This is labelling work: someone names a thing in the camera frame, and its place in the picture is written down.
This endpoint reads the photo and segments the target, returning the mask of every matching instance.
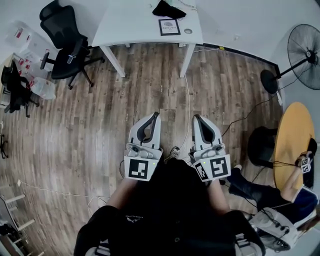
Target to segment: person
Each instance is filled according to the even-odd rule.
[[[259,185],[246,180],[241,174],[242,166],[238,164],[227,177],[231,184],[229,192],[254,200],[258,211],[265,207],[275,209],[295,224],[298,231],[305,233],[320,221],[320,208],[315,193],[306,187],[298,190],[294,186],[302,172],[299,161],[301,159],[298,159],[298,166],[294,168],[282,191],[269,185]],[[310,219],[304,223],[303,220],[308,217]]]
[[[206,185],[174,147],[150,181],[124,178],[77,236],[75,256],[235,256],[265,247],[243,213],[230,210],[219,180]]]

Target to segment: black cloth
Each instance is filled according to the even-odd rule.
[[[254,200],[258,211],[265,207],[276,207],[275,210],[293,224],[306,218],[318,204],[317,197],[304,189],[299,192],[295,201],[290,203],[281,197],[279,189],[247,181],[241,175],[239,168],[233,168],[231,176],[227,177],[227,180],[231,183],[229,189],[231,194]]]
[[[116,255],[234,256],[236,235],[264,247],[243,214],[218,216],[197,172],[182,160],[159,163],[149,182],[137,184],[122,210],[98,209],[78,233],[75,256],[101,241]]]
[[[172,19],[180,19],[187,15],[184,11],[169,5],[164,0],[158,3],[152,13],[157,16],[168,16]]]

